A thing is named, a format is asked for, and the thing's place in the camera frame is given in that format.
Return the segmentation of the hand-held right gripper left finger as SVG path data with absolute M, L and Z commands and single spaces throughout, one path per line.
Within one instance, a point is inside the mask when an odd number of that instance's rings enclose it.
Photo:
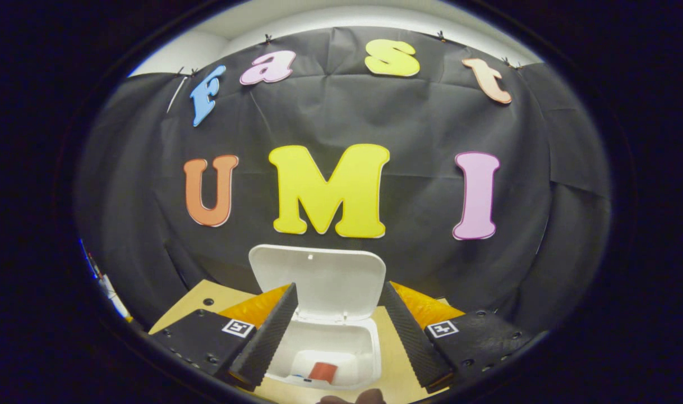
M 150 335 L 152 342 L 194 370 L 252 392 L 260 386 L 298 306 L 294 282 L 242 303 L 263 305 L 261 324 L 241 312 L 196 309 Z

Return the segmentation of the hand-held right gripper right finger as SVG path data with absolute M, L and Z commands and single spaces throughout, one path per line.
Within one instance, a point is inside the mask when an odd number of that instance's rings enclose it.
M 463 312 L 397 282 L 385 282 L 382 305 L 429 393 L 481 383 L 530 347 L 529 332 L 490 310 Z

